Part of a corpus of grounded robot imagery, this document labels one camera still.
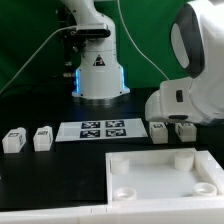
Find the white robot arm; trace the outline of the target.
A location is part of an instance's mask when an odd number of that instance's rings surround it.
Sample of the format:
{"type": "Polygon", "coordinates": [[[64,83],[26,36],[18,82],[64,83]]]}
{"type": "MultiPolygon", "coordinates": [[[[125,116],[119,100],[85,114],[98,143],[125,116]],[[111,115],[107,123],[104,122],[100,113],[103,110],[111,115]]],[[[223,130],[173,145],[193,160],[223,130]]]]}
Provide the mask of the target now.
{"type": "MultiPolygon", "coordinates": [[[[76,70],[75,97],[106,103],[127,94],[116,55],[114,22],[94,0],[60,0],[84,44],[76,70]]],[[[164,81],[147,100],[148,122],[224,123],[224,0],[192,0],[179,10],[170,32],[185,78],[164,81]]]]}

